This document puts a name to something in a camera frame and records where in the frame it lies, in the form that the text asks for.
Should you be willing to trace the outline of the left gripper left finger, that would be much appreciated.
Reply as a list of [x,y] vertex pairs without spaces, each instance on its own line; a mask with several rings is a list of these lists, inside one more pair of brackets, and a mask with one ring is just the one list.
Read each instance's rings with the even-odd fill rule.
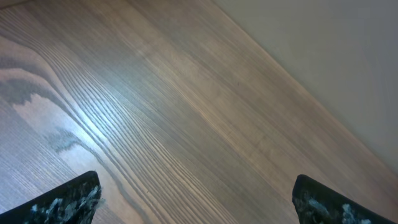
[[87,223],[102,204],[97,172],[91,170],[1,214],[2,224]]

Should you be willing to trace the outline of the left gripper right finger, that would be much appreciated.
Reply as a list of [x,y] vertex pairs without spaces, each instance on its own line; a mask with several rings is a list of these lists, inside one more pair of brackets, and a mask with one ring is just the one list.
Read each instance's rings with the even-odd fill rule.
[[391,223],[304,174],[297,176],[292,202],[300,224]]

